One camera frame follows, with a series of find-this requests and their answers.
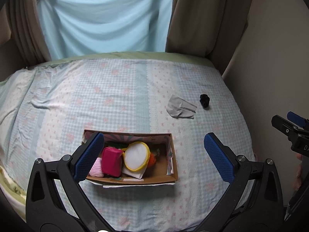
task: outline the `metal bolt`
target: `metal bolt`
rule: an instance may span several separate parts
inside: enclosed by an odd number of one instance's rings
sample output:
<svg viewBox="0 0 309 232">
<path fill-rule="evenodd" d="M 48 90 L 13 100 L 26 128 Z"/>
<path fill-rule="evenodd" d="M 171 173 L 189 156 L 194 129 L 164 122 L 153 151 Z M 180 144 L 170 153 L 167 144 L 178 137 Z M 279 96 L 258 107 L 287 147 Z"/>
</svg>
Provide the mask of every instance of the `metal bolt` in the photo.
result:
<svg viewBox="0 0 309 232">
<path fill-rule="evenodd" d="M 38 158 L 34 161 L 35 164 L 40 164 L 42 162 L 42 159 L 41 158 Z"/>
<path fill-rule="evenodd" d="M 66 154 L 62 157 L 62 160 L 67 161 L 71 158 L 71 156 L 69 154 Z"/>
<path fill-rule="evenodd" d="M 238 159 L 239 161 L 245 161 L 245 160 L 246 160 L 246 157 L 243 156 L 243 155 L 239 155 L 239 156 L 237 156 L 237 159 Z"/>
<path fill-rule="evenodd" d="M 273 164 L 273 160 L 272 159 L 267 159 L 267 164 L 272 165 Z"/>
</svg>

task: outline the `orange fuzzy ball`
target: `orange fuzzy ball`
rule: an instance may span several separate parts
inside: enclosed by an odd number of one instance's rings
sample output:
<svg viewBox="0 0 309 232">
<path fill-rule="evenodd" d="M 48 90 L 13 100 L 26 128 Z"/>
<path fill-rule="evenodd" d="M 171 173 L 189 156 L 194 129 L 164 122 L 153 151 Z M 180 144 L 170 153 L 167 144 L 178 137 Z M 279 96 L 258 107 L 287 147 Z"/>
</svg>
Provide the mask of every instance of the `orange fuzzy ball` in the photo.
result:
<svg viewBox="0 0 309 232">
<path fill-rule="evenodd" d="M 157 160 L 156 160 L 154 154 L 153 154 L 153 153 L 150 153 L 149 161 L 148 161 L 147 167 L 152 167 L 152 166 L 155 164 L 156 161 L 157 161 Z"/>
</svg>

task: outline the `pink fluffy object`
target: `pink fluffy object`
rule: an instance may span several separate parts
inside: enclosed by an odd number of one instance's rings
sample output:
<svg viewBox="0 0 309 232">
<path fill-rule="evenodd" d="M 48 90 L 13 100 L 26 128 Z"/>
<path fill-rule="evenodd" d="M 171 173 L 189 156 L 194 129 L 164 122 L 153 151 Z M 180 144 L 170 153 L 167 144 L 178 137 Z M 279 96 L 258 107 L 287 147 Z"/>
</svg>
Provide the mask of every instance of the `pink fluffy object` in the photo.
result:
<svg viewBox="0 0 309 232">
<path fill-rule="evenodd" d="M 97 158 L 95 163 L 93 164 L 89 174 L 92 177 L 104 177 L 104 174 L 102 173 L 101 170 L 101 163 L 102 163 L 102 159 L 101 158 Z"/>
</svg>

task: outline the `open box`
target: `open box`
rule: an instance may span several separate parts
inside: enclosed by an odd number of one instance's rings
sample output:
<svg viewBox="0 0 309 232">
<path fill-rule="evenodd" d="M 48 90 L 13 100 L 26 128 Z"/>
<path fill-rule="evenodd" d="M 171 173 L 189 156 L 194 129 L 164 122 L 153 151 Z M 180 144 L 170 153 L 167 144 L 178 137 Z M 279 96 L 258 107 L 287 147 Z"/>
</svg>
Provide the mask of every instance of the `open box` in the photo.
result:
<svg viewBox="0 0 309 232">
<path fill-rule="evenodd" d="M 82 143 L 90 138 L 90 136 L 97 131 L 84 130 Z M 117 142 L 129 145 L 135 141 L 142 141 L 146 143 L 150 150 L 159 149 L 160 154 L 157 158 L 156 164 L 147 168 L 142 179 L 136 179 L 125 174 L 119 178 L 106 177 L 92 177 L 87 176 L 87 179 L 93 183 L 108 185 L 109 187 L 121 187 L 131 185 L 156 185 L 174 183 L 178 180 L 176 156 L 174 151 L 174 144 L 172 134 L 133 134 L 133 133 L 114 133 L 101 132 L 104 134 L 106 142 Z"/>
</svg>

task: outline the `pink pouch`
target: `pink pouch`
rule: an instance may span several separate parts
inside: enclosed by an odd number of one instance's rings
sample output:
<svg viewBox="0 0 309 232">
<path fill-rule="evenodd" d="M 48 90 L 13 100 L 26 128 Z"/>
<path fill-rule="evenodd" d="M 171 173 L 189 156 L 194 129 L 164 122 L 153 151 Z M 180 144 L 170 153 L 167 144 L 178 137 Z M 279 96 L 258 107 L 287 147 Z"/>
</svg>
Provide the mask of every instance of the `pink pouch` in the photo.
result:
<svg viewBox="0 0 309 232">
<path fill-rule="evenodd" d="M 119 177 L 122 171 L 123 151 L 114 147 L 106 147 L 102 152 L 101 169 L 105 174 Z"/>
</svg>

